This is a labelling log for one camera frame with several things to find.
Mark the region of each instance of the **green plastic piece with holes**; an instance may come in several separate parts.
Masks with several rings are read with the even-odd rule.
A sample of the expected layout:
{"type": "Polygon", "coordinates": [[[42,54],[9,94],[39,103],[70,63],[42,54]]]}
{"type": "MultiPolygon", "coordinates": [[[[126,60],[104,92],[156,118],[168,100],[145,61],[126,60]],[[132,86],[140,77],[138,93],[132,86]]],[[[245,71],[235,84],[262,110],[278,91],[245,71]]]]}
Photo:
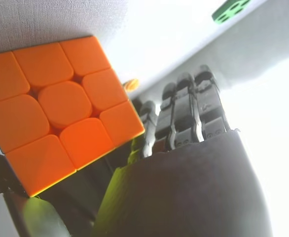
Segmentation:
{"type": "Polygon", "coordinates": [[[222,24],[240,13],[251,0],[228,0],[212,15],[213,20],[222,24]]]}

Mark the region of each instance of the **orange rubik's cube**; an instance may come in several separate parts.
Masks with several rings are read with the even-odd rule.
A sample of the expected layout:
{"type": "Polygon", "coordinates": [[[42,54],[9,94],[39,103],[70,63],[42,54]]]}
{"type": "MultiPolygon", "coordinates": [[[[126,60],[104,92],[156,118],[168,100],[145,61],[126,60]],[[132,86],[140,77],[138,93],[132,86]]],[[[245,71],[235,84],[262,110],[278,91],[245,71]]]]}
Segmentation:
{"type": "Polygon", "coordinates": [[[143,131],[95,37],[0,53],[0,148],[29,196],[143,131]]]}

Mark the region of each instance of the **gray wall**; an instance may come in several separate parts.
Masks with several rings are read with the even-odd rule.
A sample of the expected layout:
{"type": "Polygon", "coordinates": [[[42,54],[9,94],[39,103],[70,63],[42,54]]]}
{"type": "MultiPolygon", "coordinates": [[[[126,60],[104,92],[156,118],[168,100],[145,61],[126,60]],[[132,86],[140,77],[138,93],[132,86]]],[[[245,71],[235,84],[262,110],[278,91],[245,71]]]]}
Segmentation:
{"type": "Polygon", "coordinates": [[[257,78],[289,58],[289,0],[269,0],[143,92],[141,102],[159,103],[164,86],[183,72],[207,64],[221,89],[257,78]]]}

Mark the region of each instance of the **hole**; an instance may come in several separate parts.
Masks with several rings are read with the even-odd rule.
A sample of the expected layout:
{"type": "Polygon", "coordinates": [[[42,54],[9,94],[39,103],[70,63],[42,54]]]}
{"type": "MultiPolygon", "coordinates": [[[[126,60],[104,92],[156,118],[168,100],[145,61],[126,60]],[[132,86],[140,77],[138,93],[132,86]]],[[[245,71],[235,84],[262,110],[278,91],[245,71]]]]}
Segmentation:
{"type": "Polygon", "coordinates": [[[223,19],[224,17],[226,17],[226,15],[224,14],[224,15],[222,15],[219,19],[218,19],[218,21],[220,21],[221,19],[223,19]]]}
{"type": "Polygon", "coordinates": [[[234,4],[231,8],[230,8],[230,10],[233,10],[233,9],[235,9],[237,6],[239,5],[239,3],[237,3],[237,4],[234,4]]]}
{"type": "Polygon", "coordinates": [[[241,4],[241,6],[245,6],[246,4],[249,3],[250,0],[245,1],[244,3],[241,4]]]}
{"type": "Polygon", "coordinates": [[[234,15],[236,15],[236,14],[238,14],[240,11],[242,11],[243,10],[243,8],[241,8],[240,10],[238,10],[238,11],[236,11],[235,13],[234,13],[234,15]]]}
{"type": "Polygon", "coordinates": [[[221,23],[225,22],[228,19],[229,19],[229,17],[224,18],[221,23]]]}

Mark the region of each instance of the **orange square tile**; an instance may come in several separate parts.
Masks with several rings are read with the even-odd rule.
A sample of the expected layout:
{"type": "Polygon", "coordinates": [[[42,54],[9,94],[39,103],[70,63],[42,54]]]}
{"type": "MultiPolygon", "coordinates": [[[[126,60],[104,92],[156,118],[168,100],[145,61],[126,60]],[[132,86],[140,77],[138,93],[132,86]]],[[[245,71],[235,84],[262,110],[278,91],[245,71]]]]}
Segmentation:
{"type": "Polygon", "coordinates": [[[100,120],[116,147],[145,131],[137,112],[129,101],[101,112],[100,120]]]}
{"type": "Polygon", "coordinates": [[[60,42],[74,73],[83,77],[110,68],[108,59],[96,37],[86,37],[60,42]]]}
{"type": "Polygon", "coordinates": [[[26,94],[30,85],[12,52],[0,53],[0,100],[26,94]]]}
{"type": "Polygon", "coordinates": [[[60,140],[76,169],[82,169],[114,148],[97,118],[87,118],[70,125],[61,132],[60,140]]]}
{"type": "Polygon", "coordinates": [[[16,176],[31,197],[75,173],[55,135],[42,137],[6,154],[16,176]]]}
{"type": "Polygon", "coordinates": [[[92,105],[84,89],[73,81],[44,88],[38,95],[38,101],[56,128],[64,128],[88,118],[92,113],[92,105]]]}
{"type": "Polygon", "coordinates": [[[73,69],[59,43],[22,48],[13,53],[35,90],[73,78],[73,69]]]}
{"type": "Polygon", "coordinates": [[[3,153],[32,142],[49,132],[39,103],[29,95],[0,101],[0,148],[3,153]]]}
{"type": "Polygon", "coordinates": [[[93,104],[94,115],[128,100],[113,69],[85,76],[82,85],[93,104]]]}

